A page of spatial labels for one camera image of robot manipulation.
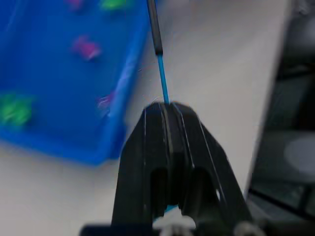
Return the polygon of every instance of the blue rod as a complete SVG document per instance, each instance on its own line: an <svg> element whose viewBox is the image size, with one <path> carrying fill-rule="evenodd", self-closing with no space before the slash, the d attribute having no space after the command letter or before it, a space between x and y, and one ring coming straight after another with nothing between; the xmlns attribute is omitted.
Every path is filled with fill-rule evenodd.
<svg viewBox="0 0 315 236"><path fill-rule="evenodd" d="M167 84L166 84L164 65L163 65L163 56L161 54L158 55L157 56L157 60L158 60L159 74L161 76L161 83L162 83L164 102L166 104L169 104L168 93L167 93Z"/></svg>

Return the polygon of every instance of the blue tray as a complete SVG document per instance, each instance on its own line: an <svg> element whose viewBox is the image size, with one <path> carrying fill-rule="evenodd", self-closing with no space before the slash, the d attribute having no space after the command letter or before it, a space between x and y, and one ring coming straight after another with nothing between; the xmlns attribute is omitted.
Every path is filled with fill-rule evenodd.
<svg viewBox="0 0 315 236"><path fill-rule="evenodd" d="M81 12L64 0L2 0L0 94L33 99L32 118L21 128L0 126L16 144L97 165L119 156L124 114L140 60L149 17L146 1L104 12L87 0ZM102 55L84 61L71 51L88 35ZM97 100L113 94L103 116Z"/></svg>

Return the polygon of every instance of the table surface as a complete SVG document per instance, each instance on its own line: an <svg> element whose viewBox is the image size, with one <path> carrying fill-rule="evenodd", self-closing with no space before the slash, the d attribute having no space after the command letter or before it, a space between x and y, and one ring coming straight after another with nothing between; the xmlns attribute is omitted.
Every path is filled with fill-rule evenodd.
<svg viewBox="0 0 315 236"><path fill-rule="evenodd" d="M170 99L189 104L199 114L225 149L244 191L288 1L172 0L161 7ZM130 130L143 107L161 94L149 39L126 116ZM0 154L2 234L76 236L85 223L110 222L118 162L95 169L5 143Z"/></svg>

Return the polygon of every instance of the pink object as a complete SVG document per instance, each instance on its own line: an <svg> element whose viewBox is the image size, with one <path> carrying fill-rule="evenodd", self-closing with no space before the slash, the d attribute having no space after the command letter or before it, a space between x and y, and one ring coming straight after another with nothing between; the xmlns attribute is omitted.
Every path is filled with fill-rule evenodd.
<svg viewBox="0 0 315 236"><path fill-rule="evenodd" d="M85 60L92 60L101 54L100 47L96 43L89 41L87 36L77 38L73 43L72 49Z"/></svg>
<svg viewBox="0 0 315 236"><path fill-rule="evenodd" d="M100 110L107 109L109 107L110 103L112 102L113 98L114 98L114 93L111 93L110 95L107 95L105 97L101 97L98 100L97 107Z"/></svg>
<svg viewBox="0 0 315 236"><path fill-rule="evenodd" d="M78 11L81 10L84 4L84 0L65 0L69 5L71 10Z"/></svg>

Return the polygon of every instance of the green object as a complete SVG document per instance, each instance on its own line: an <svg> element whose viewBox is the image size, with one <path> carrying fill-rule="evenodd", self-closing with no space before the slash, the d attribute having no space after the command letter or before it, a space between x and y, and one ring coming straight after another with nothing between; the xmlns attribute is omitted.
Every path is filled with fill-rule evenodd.
<svg viewBox="0 0 315 236"><path fill-rule="evenodd" d="M5 125L23 126L32 117L32 100L13 94L0 97L0 122Z"/></svg>
<svg viewBox="0 0 315 236"><path fill-rule="evenodd" d="M126 6L126 0L101 0L100 7L103 10L118 10Z"/></svg>

